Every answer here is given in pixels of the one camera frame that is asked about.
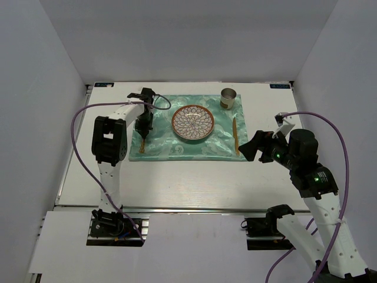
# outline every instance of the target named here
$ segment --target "blue label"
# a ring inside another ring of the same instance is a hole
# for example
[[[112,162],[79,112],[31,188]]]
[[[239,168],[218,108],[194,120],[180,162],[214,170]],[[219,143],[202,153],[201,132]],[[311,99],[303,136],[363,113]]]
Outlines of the blue label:
[[[113,87],[114,83],[95,83],[94,87]]]
[[[270,88],[289,89],[290,85],[288,85],[288,84],[270,84]]]

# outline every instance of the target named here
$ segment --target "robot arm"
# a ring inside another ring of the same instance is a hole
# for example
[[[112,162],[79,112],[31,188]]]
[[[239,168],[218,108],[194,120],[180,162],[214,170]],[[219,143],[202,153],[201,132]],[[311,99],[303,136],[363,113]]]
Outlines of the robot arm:
[[[144,139],[152,129],[152,109],[143,104],[132,104],[132,102],[142,101],[153,104],[155,95],[152,89],[143,88],[141,94],[131,93],[128,96],[131,104],[121,106],[107,117],[99,116],[95,119],[92,153],[100,169],[101,183],[117,208],[122,207],[120,166],[127,154],[127,127],[136,120],[135,129]],[[102,190],[99,209],[107,213],[115,211]]]
[[[276,161],[289,169],[290,179],[311,211],[325,247],[329,245],[339,219],[338,187],[329,169],[317,162],[318,142],[311,131],[297,129],[285,139],[288,121],[280,121],[280,128],[257,131],[254,138],[239,147],[248,161],[253,161],[258,150],[262,163]],[[323,259],[324,248],[297,222],[288,205],[270,208],[266,225],[273,232],[284,234],[314,272]],[[321,272],[316,282],[377,282],[356,249],[346,219],[343,218],[338,237],[328,257],[328,269]]]

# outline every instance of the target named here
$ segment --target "green marble placemat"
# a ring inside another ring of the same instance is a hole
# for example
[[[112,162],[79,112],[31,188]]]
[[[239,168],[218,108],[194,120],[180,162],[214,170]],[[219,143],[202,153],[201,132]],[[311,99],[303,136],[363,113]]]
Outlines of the green marble placemat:
[[[220,95],[169,95],[171,109],[154,110],[153,130],[145,140],[145,152],[139,153],[141,136],[133,130],[130,148],[130,161],[167,161],[167,160],[219,160],[246,161],[234,149],[233,118],[237,121],[239,145],[247,143],[246,125],[243,116],[241,96],[237,95],[233,108],[220,107]],[[175,134],[171,126],[174,112],[182,106],[196,104],[211,111],[214,117],[214,129],[201,140],[184,140]],[[167,107],[163,98],[156,100],[156,106]]]

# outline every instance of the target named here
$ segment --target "floral plate pattern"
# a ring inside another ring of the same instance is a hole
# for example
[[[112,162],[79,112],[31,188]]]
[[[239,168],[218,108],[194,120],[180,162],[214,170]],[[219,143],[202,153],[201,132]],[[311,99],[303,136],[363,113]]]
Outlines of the floral plate pattern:
[[[173,130],[187,140],[200,140],[208,136],[214,126],[212,113],[200,105],[179,108],[171,119]]]

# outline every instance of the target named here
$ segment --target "cup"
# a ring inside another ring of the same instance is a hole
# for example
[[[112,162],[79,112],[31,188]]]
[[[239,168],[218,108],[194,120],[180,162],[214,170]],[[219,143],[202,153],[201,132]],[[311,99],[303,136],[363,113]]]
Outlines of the cup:
[[[234,101],[236,100],[237,93],[231,88],[224,88],[221,91],[220,105],[222,108],[231,109],[233,107]]]

